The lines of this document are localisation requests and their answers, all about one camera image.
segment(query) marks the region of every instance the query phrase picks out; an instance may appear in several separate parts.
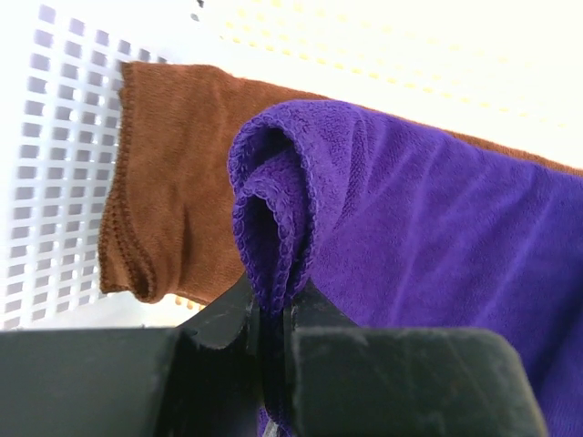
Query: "square hole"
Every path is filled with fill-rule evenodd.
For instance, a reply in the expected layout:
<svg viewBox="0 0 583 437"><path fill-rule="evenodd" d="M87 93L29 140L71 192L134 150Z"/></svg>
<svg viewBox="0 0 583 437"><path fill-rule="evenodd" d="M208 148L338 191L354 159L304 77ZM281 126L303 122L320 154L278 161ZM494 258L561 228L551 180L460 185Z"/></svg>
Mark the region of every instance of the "square hole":
<svg viewBox="0 0 583 437"><path fill-rule="evenodd" d="M45 241L38 245L38 253L47 253L53 250L55 243L53 241Z"/></svg>
<svg viewBox="0 0 583 437"><path fill-rule="evenodd" d="M102 152L99 154L100 164L110 164L113 160L113 155L111 153Z"/></svg>
<svg viewBox="0 0 583 437"><path fill-rule="evenodd" d="M119 111L119 99L118 98L110 98L109 105L107 106L112 111Z"/></svg>
<svg viewBox="0 0 583 437"><path fill-rule="evenodd" d="M5 330L13 330L14 328L18 328L20 326L20 318L15 317L13 319L7 320L4 322L4 329Z"/></svg>
<svg viewBox="0 0 583 437"><path fill-rule="evenodd" d="M31 207L21 207L14 209L14 220L30 219L33 216L33 209Z"/></svg>
<svg viewBox="0 0 583 437"><path fill-rule="evenodd" d="M65 53L69 56L80 58L81 57L81 45L74 43L73 41L67 41L65 43Z"/></svg>
<svg viewBox="0 0 583 437"><path fill-rule="evenodd" d="M29 200L35 196L35 189L32 187L19 187L16 189L16 200Z"/></svg>
<svg viewBox="0 0 583 437"><path fill-rule="evenodd" d="M20 147L20 157L28 159L38 158L38 151L40 148L38 146L23 145Z"/></svg>
<svg viewBox="0 0 583 437"><path fill-rule="evenodd" d="M72 216L76 216L83 212L83 205L80 203L75 203L73 205L69 205L69 214Z"/></svg>
<svg viewBox="0 0 583 437"><path fill-rule="evenodd" d="M24 282L17 282L15 284L10 284L6 288L6 296L10 296L16 293L20 293L23 290L25 283Z"/></svg>
<svg viewBox="0 0 583 437"><path fill-rule="evenodd" d="M71 198L82 198L85 196L85 187L72 187Z"/></svg>
<svg viewBox="0 0 583 437"><path fill-rule="evenodd" d="M148 62L150 57L150 53L148 50L144 50L143 48L139 49L138 58L140 61Z"/></svg>
<svg viewBox="0 0 583 437"><path fill-rule="evenodd" d="M119 41L118 44L118 52L123 53L124 55L129 55L129 51L131 50L131 44L128 41L124 41L123 39Z"/></svg>
<svg viewBox="0 0 583 437"><path fill-rule="evenodd" d="M25 257L27 252L26 246L15 246L10 249L10 258Z"/></svg>
<svg viewBox="0 0 583 437"><path fill-rule="evenodd" d="M94 198L103 198L107 193L107 188L105 187L95 187L93 189Z"/></svg>
<svg viewBox="0 0 583 437"><path fill-rule="evenodd" d="M35 70L48 71L51 67L51 60L46 56L33 53L30 56L30 67Z"/></svg>
<svg viewBox="0 0 583 437"><path fill-rule="evenodd" d="M38 311L33 312L33 321L34 320L41 320L46 316L46 310L45 309L41 309Z"/></svg>
<svg viewBox="0 0 583 437"><path fill-rule="evenodd" d="M47 177L51 180L62 179L65 174L65 170L59 167L51 167L48 169Z"/></svg>
<svg viewBox="0 0 583 437"><path fill-rule="evenodd" d="M54 23L56 17L55 9L41 5L38 10L38 19L46 23Z"/></svg>
<svg viewBox="0 0 583 437"><path fill-rule="evenodd" d="M65 100L75 100L75 89L71 86L61 85L58 88L58 96Z"/></svg>
<svg viewBox="0 0 583 437"><path fill-rule="evenodd" d="M66 158L66 148L61 147L51 148L50 157L55 161L64 161Z"/></svg>
<svg viewBox="0 0 583 437"><path fill-rule="evenodd" d="M97 30L95 33L95 42L102 46L109 46L109 34L103 30Z"/></svg>
<svg viewBox="0 0 583 437"><path fill-rule="evenodd" d="M51 259L41 259L40 261L38 261L36 263L36 270L40 271L40 270L50 269L51 264L52 264Z"/></svg>
<svg viewBox="0 0 583 437"><path fill-rule="evenodd" d="M87 132L86 130L79 132L79 142L91 144L93 142L93 132Z"/></svg>
<svg viewBox="0 0 583 437"><path fill-rule="evenodd" d="M44 30L35 31L35 44L50 48L53 45L53 36Z"/></svg>
<svg viewBox="0 0 583 437"><path fill-rule="evenodd" d="M75 35L83 36L85 33L85 24L79 20L72 19L71 23L69 24L69 32Z"/></svg>
<svg viewBox="0 0 583 437"><path fill-rule="evenodd" d="M77 232L80 228L81 228L81 222L80 221L69 221L66 224L65 231L66 232Z"/></svg>
<svg viewBox="0 0 583 437"><path fill-rule="evenodd" d="M43 217L58 216L58 205L48 205L43 208Z"/></svg>
<svg viewBox="0 0 583 437"><path fill-rule="evenodd" d="M90 71L87 76L87 82L94 86L101 86L103 84L103 75L96 71Z"/></svg>
<svg viewBox="0 0 583 437"><path fill-rule="evenodd" d="M76 168L73 172L73 179L74 180L83 180L87 179L87 170L85 168Z"/></svg>
<svg viewBox="0 0 583 437"><path fill-rule="evenodd" d="M118 118L117 117L107 117L106 118L106 127L111 129L115 129L118 127Z"/></svg>
<svg viewBox="0 0 583 437"><path fill-rule="evenodd" d="M71 64L63 64L61 66L61 76L77 80L79 79L79 67L72 66Z"/></svg>
<svg viewBox="0 0 583 437"><path fill-rule="evenodd" d="M84 112L83 116L81 117L81 123L86 125L95 125L95 121L97 119L97 114L93 112Z"/></svg>
<svg viewBox="0 0 583 437"><path fill-rule="evenodd" d="M17 177L19 179L34 179L34 178L36 178L36 167L19 167Z"/></svg>
<svg viewBox="0 0 583 437"><path fill-rule="evenodd" d="M40 137L41 126L34 123L23 123L22 125L22 136L38 138Z"/></svg>
<svg viewBox="0 0 583 437"><path fill-rule="evenodd" d="M98 170L97 171L97 180L108 180L109 179L109 170Z"/></svg>
<svg viewBox="0 0 583 437"><path fill-rule="evenodd" d="M68 266L69 264L73 264L75 262L75 255L65 255L63 257L63 265Z"/></svg>
<svg viewBox="0 0 583 437"><path fill-rule="evenodd" d="M35 281L35 288L36 289L38 289L39 287L45 287L47 285L48 285L48 276L36 278L36 281Z"/></svg>
<svg viewBox="0 0 583 437"><path fill-rule="evenodd" d="M24 274L25 274L25 265L24 264L10 266L8 268L8 278L12 278L13 276L24 275Z"/></svg>
<svg viewBox="0 0 583 437"><path fill-rule="evenodd" d="M45 189L45 198L60 198L61 187L47 187Z"/></svg>
<svg viewBox="0 0 583 437"><path fill-rule="evenodd" d="M56 306L56 312L64 312L69 309L69 302L62 302Z"/></svg>
<svg viewBox="0 0 583 437"><path fill-rule="evenodd" d="M72 249L77 247L77 239L66 239L65 240L65 249Z"/></svg>
<svg viewBox="0 0 583 437"><path fill-rule="evenodd" d="M40 227L40 235L52 235L56 233L55 223L46 223Z"/></svg>
<svg viewBox="0 0 583 437"><path fill-rule="evenodd" d="M29 116L42 116L43 115L43 108L45 107L44 103L40 102L33 102L31 100L27 100L25 103L25 114Z"/></svg>
<svg viewBox="0 0 583 437"><path fill-rule="evenodd" d="M12 302L6 303L6 305L4 306L4 311L5 312L18 311L21 308L22 308L22 301L21 300L14 300Z"/></svg>
<svg viewBox="0 0 583 437"><path fill-rule="evenodd" d="M91 159L91 152L88 150L78 150L77 151L77 161L78 162L89 162Z"/></svg>
<svg viewBox="0 0 583 437"><path fill-rule="evenodd" d="M101 52L93 52L91 54L91 63L96 66L106 66L107 57Z"/></svg>
<svg viewBox="0 0 583 437"><path fill-rule="evenodd" d="M105 134L101 138L101 144L104 146L113 146L116 143L116 138L113 135Z"/></svg>
<svg viewBox="0 0 583 437"><path fill-rule="evenodd" d="M61 273L61 282L70 279L73 279L73 270L68 270Z"/></svg>
<svg viewBox="0 0 583 437"><path fill-rule="evenodd" d="M33 298L33 305L38 305L39 303L45 303L46 298L48 298L48 293L37 294Z"/></svg>
<svg viewBox="0 0 583 437"><path fill-rule="evenodd" d="M63 287L62 289L58 290L58 297L59 298L64 298L65 296L68 296L69 294L71 294L71 287Z"/></svg>
<svg viewBox="0 0 583 437"><path fill-rule="evenodd" d="M66 141L69 138L69 129L64 127L53 127L53 139Z"/></svg>
<svg viewBox="0 0 583 437"><path fill-rule="evenodd" d="M28 226L20 226L12 228L12 239L25 239L28 237L30 228Z"/></svg>
<svg viewBox="0 0 583 437"><path fill-rule="evenodd" d="M70 121L73 109L70 107L56 107L55 118L57 120Z"/></svg>
<svg viewBox="0 0 583 437"><path fill-rule="evenodd" d="M46 94L46 81L38 77L29 77L28 91L31 93Z"/></svg>
<svg viewBox="0 0 583 437"><path fill-rule="evenodd" d="M85 96L85 103L88 105L98 106L99 105L99 95L96 93L87 93Z"/></svg>
<svg viewBox="0 0 583 437"><path fill-rule="evenodd" d="M119 79L113 79L111 81L111 89L113 89L114 91L118 92L121 87L123 87L123 82Z"/></svg>
<svg viewBox="0 0 583 437"><path fill-rule="evenodd" d="M103 212L103 203L94 203L91 205L91 213L100 214Z"/></svg>

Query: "plastic basket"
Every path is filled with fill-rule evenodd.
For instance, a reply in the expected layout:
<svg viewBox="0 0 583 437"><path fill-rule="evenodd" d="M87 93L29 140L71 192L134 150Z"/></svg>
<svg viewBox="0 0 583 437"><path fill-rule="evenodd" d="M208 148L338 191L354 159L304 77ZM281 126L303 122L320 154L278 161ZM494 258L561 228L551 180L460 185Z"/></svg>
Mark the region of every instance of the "plastic basket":
<svg viewBox="0 0 583 437"><path fill-rule="evenodd" d="M583 167L572 2L21 3L2 17L5 330L173 325L199 309L99 291L120 61L213 64Z"/></svg>

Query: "brown towel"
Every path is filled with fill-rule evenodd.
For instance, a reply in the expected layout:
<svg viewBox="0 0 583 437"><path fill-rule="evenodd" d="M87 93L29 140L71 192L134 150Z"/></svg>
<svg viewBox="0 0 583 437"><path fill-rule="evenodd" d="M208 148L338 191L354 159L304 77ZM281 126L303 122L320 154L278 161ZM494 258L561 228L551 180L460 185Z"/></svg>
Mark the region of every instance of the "brown towel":
<svg viewBox="0 0 583 437"><path fill-rule="evenodd" d="M325 97L213 66L131 63L122 74L118 162L99 239L101 289L130 290L145 302L176 293L207 304L243 272L231 233L226 161L232 139L267 107ZM583 175L527 152L453 135Z"/></svg>

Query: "folded towel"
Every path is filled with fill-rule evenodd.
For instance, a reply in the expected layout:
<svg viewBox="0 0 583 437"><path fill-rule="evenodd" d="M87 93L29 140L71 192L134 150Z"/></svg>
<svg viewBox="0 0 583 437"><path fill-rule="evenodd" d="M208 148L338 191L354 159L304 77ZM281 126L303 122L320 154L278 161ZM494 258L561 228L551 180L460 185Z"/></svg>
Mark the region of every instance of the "folded towel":
<svg viewBox="0 0 583 437"><path fill-rule="evenodd" d="M253 118L229 172L235 239L271 320L311 277L360 325L493 330L551 435L583 435L583 178L334 101ZM265 399L285 427L280 384Z"/></svg>
<svg viewBox="0 0 583 437"><path fill-rule="evenodd" d="M131 290L145 302L172 292L209 303L243 272L230 223L232 139L271 105L324 97L213 66L131 63L122 74L118 162L99 239L101 289Z"/></svg>

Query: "microfiber towel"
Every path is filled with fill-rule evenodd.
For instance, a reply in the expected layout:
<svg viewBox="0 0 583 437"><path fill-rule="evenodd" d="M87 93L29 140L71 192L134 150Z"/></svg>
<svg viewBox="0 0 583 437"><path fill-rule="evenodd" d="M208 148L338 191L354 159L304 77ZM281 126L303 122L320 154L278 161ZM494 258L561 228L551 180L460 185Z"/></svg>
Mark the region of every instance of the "microfiber towel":
<svg viewBox="0 0 583 437"><path fill-rule="evenodd" d="M99 231L101 290L130 290L150 303L168 293L210 303L243 272L231 231L226 169L233 138L272 105L325 97L235 77L215 66L135 62L122 64L121 71L118 158Z"/></svg>
<svg viewBox="0 0 583 437"><path fill-rule="evenodd" d="M335 101L263 111L228 167L268 318L312 278L362 326L493 330L551 435L583 435L583 178ZM277 389L268 412L289 429Z"/></svg>

